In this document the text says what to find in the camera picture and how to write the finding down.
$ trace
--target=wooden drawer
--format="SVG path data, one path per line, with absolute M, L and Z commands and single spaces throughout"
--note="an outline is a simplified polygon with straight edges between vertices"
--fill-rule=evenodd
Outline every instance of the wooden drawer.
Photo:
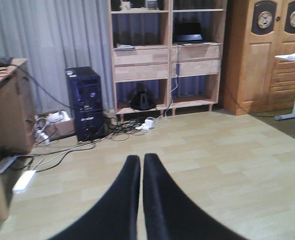
M 180 76 L 212 75 L 220 72 L 220 61 L 192 61 L 179 63 Z M 176 76 L 176 63 L 172 63 L 172 77 Z
M 269 104 L 294 102 L 295 100 L 295 84 L 288 86 L 270 87 L 268 95 Z
M 114 51 L 114 64 L 116 67 L 167 63 L 167 48 Z
M 295 68 L 275 69 L 272 73 L 271 87 L 295 85 Z
M 131 80 L 167 79 L 169 68 L 167 64 L 121 66 L 115 68 L 115 81 L 124 82 Z
M 179 62 L 220 58 L 219 45 L 179 46 L 178 49 L 174 46 L 171 51 L 173 63 L 177 61 L 177 51 Z

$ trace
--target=cardboard box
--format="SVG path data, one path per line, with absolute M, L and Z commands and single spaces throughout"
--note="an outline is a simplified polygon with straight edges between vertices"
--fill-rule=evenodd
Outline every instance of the cardboard box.
M 39 118 L 47 117 L 49 114 L 54 114 L 56 111 L 50 111 L 40 114 Z M 73 119 L 68 121 L 61 121 L 51 123 L 46 126 L 44 133 L 50 137 L 51 140 L 60 139 L 65 136 L 72 136 L 75 134 L 74 121 Z

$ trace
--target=white adapter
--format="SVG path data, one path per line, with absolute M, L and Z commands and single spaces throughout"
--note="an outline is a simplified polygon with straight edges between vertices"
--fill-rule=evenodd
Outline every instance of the white adapter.
M 49 145 L 50 144 L 50 138 L 48 135 L 46 135 L 44 132 L 42 132 L 42 130 L 37 130 L 35 133 L 36 136 L 36 141 L 43 139 L 42 141 L 45 142 L 45 145 Z
M 22 176 L 17 180 L 16 184 L 14 185 L 12 192 L 14 194 L 19 194 L 25 192 L 27 186 L 31 182 L 32 178 L 35 176 L 35 170 L 28 170 L 23 172 Z
M 141 126 L 137 126 L 137 130 L 150 130 L 153 127 L 153 120 L 145 119 L 144 123 Z
M 144 126 L 148 129 L 151 129 L 153 127 L 153 120 L 151 119 L 145 119 Z

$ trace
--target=white plug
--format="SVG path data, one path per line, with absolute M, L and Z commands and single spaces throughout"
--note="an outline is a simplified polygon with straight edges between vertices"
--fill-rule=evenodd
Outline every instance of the white plug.
M 36 140 L 38 141 L 40 138 L 43 139 L 42 141 L 45 142 L 45 145 L 49 145 L 50 144 L 50 138 L 48 135 L 46 135 L 44 132 L 42 132 L 42 130 L 37 130 L 36 131 Z

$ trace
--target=laptop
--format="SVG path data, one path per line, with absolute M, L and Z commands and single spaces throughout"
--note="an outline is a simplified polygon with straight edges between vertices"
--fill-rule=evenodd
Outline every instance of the laptop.
M 173 42 L 180 45 L 197 45 L 207 43 L 202 35 L 199 22 L 186 22 L 174 24 Z

